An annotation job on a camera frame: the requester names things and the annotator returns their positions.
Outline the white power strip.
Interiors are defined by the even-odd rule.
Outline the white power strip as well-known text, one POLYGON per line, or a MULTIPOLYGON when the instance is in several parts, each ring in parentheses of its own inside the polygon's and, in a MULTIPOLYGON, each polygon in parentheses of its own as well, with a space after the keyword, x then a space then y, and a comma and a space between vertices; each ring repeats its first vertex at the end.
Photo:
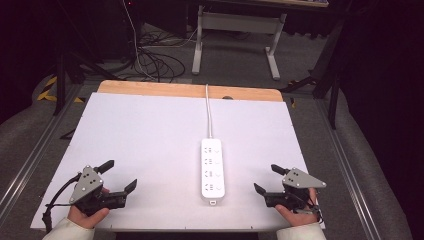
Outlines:
POLYGON ((201 142, 201 194, 216 206, 225 196, 225 177, 222 144, 219 139, 203 139, 201 142))

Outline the white board table cover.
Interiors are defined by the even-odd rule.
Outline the white board table cover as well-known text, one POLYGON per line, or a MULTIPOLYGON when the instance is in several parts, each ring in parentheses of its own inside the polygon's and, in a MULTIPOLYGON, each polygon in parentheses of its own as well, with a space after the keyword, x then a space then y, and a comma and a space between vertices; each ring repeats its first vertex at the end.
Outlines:
POLYGON ((121 231, 268 231, 286 221, 266 206, 254 184, 282 189, 271 164, 305 169, 284 102, 205 100, 94 93, 44 195, 57 201, 52 221, 69 209, 73 190, 63 185, 85 166, 114 160, 103 174, 120 191, 137 180, 124 208, 99 227, 121 231), (222 142, 225 196, 211 206, 201 195, 201 141, 222 142))

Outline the black metal stand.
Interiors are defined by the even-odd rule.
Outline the black metal stand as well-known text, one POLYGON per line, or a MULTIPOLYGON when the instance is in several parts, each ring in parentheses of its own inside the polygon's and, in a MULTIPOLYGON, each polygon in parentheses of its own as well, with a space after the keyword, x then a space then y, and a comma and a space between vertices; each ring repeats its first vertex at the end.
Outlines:
POLYGON ((281 89, 282 93, 289 93, 315 82, 316 85, 312 91, 312 96, 315 99, 323 99, 327 92, 331 91, 327 119, 333 129, 336 128, 335 118, 339 93, 335 51, 339 43, 344 23, 344 20, 339 20, 329 34, 327 42, 314 68, 311 70, 310 75, 299 82, 294 82, 281 89))
POLYGON ((85 65, 95 73, 105 77, 106 79, 116 79, 116 76, 102 67, 98 66, 95 62, 84 57, 82 54, 70 51, 62 50, 57 54, 56 60, 56 107, 54 116, 57 116, 65 107, 66 100, 66 77, 69 77, 73 84, 82 84, 85 81, 85 77, 82 73, 81 65, 85 65))

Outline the yellow black floor tape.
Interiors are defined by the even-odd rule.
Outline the yellow black floor tape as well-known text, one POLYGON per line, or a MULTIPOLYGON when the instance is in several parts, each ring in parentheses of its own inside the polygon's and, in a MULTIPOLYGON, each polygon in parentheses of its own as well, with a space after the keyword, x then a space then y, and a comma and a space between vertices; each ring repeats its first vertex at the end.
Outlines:
POLYGON ((38 95, 37 100, 38 101, 46 100, 46 101, 56 102, 57 101, 57 96, 56 95, 51 95, 53 86, 56 84, 56 82, 57 82, 57 77, 56 76, 51 77, 47 81, 47 83, 45 84, 45 86, 42 89, 41 93, 38 95))

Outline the white metal frame desk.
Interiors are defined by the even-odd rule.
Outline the white metal frame desk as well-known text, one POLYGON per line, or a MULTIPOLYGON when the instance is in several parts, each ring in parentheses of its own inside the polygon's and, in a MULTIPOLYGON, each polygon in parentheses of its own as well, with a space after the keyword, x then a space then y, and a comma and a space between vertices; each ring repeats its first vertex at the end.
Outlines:
POLYGON ((293 10, 321 10, 329 5, 328 0, 242 0, 244 3, 258 4, 261 7, 281 7, 279 17, 260 17, 226 13, 205 12, 205 6, 199 5, 197 13, 197 39, 194 50, 192 73, 200 73, 202 58, 202 32, 207 30, 240 31, 249 33, 272 34, 273 41, 267 46, 265 56, 268 61, 272 79, 278 81, 280 73, 275 60, 275 51, 285 25, 287 12, 293 10))

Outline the person's left hand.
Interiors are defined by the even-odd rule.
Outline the person's left hand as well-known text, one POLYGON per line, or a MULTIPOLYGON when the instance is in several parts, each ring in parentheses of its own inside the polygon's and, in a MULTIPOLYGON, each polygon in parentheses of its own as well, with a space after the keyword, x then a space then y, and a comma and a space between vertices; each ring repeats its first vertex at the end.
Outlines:
POLYGON ((71 206, 67 218, 82 228, 93 229, 109 215, 109 212, 110 210, 108 208, 103 208, 98 210, 95 214, 87 216, 76 206, 71 206))

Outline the aluminium floor rail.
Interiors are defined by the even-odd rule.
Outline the aluminium floor rail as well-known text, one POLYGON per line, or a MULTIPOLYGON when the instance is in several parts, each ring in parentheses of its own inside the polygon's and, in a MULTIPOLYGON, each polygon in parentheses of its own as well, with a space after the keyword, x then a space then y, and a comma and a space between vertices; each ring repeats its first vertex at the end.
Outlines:
POLYGON ((65 104, 58 113, 56 102, 35 100, 0 125, 0 225, 14 208, 81 88, 81 84, 67 87, 65 104))
POLYGON ((337 131, 332 128, 327 118, 328 112, 325 106, 325 102, 323 100, 316 100, 315 104, 318 108, 321 118, 323 119, 326 130, 330 135, 332 145, 335 148, 336 160, 337 160, 339 169, 342 173, 344 182, 350 194, 355 211, 359 217, 359 220, 361 222, 361 225, 365 232, 367 240, 380 240, 380 234, 378 230, 376 229, 375 222, 369 211, 369 207, 366 203, 366 199, 363 195, 362 190, 360 189, 356 176, 349 163, 349 159, 342 146, 339 135, 337 131))

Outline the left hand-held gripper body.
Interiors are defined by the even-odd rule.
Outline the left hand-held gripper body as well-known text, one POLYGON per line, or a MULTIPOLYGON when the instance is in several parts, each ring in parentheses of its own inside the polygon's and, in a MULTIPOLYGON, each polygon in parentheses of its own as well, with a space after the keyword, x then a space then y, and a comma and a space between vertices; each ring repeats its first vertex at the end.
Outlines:
POLYGON ((90 165, 83 168, 69 199, 69 204, 76 206, 87 216, 91 216, 103 208, 109 210, 124 208, 128 194, 124 191, 104 192, 101 174, 97 174, 94 168, 90 165))

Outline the wooden table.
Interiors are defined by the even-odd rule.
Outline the wooden table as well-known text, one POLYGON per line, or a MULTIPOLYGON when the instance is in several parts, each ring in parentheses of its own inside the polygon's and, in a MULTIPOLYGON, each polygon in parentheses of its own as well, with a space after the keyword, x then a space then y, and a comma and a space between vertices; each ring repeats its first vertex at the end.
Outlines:
MULTIPOLYGON (((99 93, 149 95, 149 96, 176 96, 195 97, 205 96, 204 85, 181 83, 155 83, 105 80, 98 87, 99 93)), ((282 102, 282 94, 275 89, 245 88, 231 86, 208 86, 210 98, 224 99, 230 97, 234 100, 275 101, 282 102)))

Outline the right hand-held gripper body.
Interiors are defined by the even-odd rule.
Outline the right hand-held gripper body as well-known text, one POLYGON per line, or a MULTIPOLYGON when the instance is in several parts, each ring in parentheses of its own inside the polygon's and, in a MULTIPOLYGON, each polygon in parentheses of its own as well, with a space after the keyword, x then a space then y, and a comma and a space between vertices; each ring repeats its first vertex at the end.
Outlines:
MULTIPOLYGON (((327 184, 308 173, 292 168, 290 172, 282 176, 283 190, 281 192, 267 192, 262 196, 267 207, 283 205, 293 213, 304 213, 304 208, 309 200, 310 188, 325 188, 327 184)), ((317 204, 311 207, 313 212, 320 212, 317 204)))

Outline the person's right hand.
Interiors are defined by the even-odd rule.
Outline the person's right hand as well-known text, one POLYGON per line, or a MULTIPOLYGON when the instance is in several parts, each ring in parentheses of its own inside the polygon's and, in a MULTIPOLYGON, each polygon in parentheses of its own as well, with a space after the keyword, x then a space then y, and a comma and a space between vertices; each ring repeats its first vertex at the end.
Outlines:
POLYGON ((317 193, 315 188, 309 189, 309 200, 304 208, 304 213, 293 213, 283 205, 276 205, 276 211, 285 218, 292 227, 318 223, 318 213, 313 212, 311 207, 317 203, 317 193))

